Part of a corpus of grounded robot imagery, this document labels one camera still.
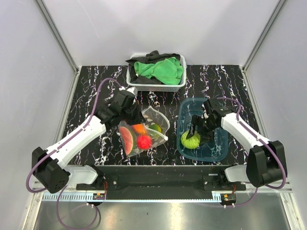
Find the fake green cabbage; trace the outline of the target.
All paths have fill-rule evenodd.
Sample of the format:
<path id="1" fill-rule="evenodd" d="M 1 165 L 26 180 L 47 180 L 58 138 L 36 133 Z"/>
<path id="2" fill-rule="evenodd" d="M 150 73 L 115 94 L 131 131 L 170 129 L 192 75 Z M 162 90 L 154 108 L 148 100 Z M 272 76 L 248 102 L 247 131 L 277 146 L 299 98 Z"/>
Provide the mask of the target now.
<path id="1" fill-rule="evenodd" d="M 180 141 L 183 147 L 193 150 L 199 147 L 201 142 L 201 137 L 197 131 L 195 131 L 194 135 L 190 138 L 187 138 L 189 131 L 184 132 L 181 135 Z"/>

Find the clear zip top bag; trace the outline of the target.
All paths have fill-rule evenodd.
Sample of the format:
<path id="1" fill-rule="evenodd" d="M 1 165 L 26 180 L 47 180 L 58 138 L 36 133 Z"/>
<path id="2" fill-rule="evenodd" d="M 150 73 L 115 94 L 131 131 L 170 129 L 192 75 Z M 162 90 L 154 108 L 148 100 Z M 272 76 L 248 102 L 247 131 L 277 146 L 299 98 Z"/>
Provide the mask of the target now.
<path id="1" fill-rule="evenodd" d="M 166 132 L 170 128 L 170 123 L 167 117 L 151 106 L 142 110 L 142 115 L 145 122 L 141 124 L 128 125 L 122 121 L 118 126 L 120 140 L 127 157 L 136 156 L 168 141 Z"/>

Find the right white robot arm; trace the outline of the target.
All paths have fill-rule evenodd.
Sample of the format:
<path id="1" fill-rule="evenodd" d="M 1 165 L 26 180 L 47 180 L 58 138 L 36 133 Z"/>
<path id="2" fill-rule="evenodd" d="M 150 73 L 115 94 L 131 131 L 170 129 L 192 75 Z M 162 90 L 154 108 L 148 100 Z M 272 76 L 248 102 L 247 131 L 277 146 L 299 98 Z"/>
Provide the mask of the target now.
<path id="1" fill-rule="evenodd" d="M 193 115 L 185 139 L 212 139 L 213 132 L 221 128 L 232 135 L 248 154 L 245 165 L 227 167 L 218 177 L 218 185 L 230 189 L 235 182 L 252 184 L 255 188 L 266 186 L 282 189 L 286 184 L 287 166 L 284 146 L 280 141 L 270 141 L 255 131 L 240 116 L 242 105 L 222 106 L 222 97 L 211 98 L 202 104 L 203 114 Z"/>

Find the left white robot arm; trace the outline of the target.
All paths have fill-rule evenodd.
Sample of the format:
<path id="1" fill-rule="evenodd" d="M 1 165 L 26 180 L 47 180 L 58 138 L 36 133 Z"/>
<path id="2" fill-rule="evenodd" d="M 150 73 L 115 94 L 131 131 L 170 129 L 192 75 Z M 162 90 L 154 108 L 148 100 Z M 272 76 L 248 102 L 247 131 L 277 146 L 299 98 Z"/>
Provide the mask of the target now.
<path id="1" fill-rule="evenodd" d="M 74 131 L 56 144 L 32 152 L 33 175 L 51 194 L 67 185 L 82 184 L 97 190 L 104 186 L 105 175 L 96 166 L 70 166 L 71 159 L 90 142 L 124 121 L 136 125 L 145 121 L 136 101 L 135 87 L 121 90 L 105 107 L 90 115 Z"/>

